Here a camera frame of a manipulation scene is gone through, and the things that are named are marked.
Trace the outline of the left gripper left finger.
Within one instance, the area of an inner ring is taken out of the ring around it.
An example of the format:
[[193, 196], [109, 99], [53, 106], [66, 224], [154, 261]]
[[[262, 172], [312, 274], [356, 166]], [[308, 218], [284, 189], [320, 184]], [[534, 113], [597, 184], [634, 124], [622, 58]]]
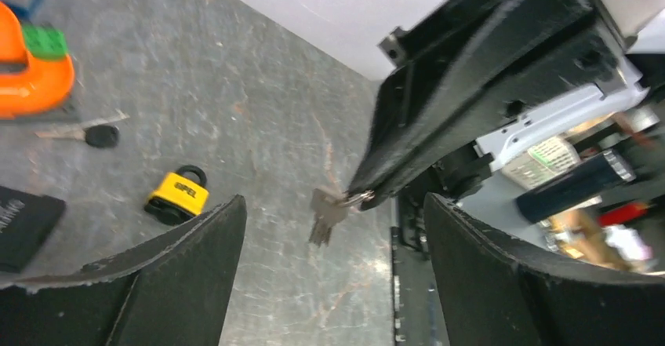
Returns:
[[1, 286], [4, 345], [216, 345], [245, 236], [227, 203], [70, 275]]

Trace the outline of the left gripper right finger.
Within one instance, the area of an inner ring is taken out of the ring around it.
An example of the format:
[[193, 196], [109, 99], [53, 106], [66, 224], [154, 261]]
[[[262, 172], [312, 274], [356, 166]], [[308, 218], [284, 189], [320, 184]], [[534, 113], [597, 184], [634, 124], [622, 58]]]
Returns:
[[424, 223], [451, 344], [663, 344], [662, 278], [541, 249], [432, 193]]

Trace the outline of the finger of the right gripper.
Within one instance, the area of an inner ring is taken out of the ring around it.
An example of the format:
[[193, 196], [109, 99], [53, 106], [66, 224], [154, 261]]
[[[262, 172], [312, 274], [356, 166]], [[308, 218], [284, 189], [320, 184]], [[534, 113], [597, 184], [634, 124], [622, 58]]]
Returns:
[[347, 187], [372, 194], [364, 210], [426, 171], [442, 195], [476, 192], [498, 155], [474, 142], [503, 125], [508, 104], [534, 107], [611, 80], [623, 53], [600, 0], [449, 0], [397, 47]]

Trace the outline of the yellow padlock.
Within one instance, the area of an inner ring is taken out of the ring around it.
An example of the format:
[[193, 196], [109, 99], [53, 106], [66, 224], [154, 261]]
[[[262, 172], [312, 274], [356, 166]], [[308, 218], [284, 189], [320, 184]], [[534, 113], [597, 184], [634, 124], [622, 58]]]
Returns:
[[194, 165], [168, 172], [148, 196], [144, 211], [157, 221], [177, 226], [203, 212], [209, 197], [205, 172]]

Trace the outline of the silver key bunch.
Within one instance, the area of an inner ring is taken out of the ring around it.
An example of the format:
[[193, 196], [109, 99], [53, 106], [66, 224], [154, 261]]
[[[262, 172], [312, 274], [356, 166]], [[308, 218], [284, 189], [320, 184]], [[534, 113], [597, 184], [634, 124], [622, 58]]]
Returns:
[[310, 208], [314, 214], [309, 243], [318, 247], [328, 245], [333, 228], [347, 218], [351, 207], [373, 199], [372, 191], [354, 195], [327, 187], [314, 188]]

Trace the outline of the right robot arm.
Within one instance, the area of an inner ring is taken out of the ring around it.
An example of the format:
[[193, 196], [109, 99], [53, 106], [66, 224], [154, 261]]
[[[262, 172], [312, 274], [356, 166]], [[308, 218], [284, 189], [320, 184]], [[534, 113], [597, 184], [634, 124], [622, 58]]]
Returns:
[[609, 0], [445, 0], [380, 43], [394, 70], [347, 198], [374, 208], [429, 169], [463, 198], [531, 146], [639, 104], [654, 70], [629, 61], [636, 38]]

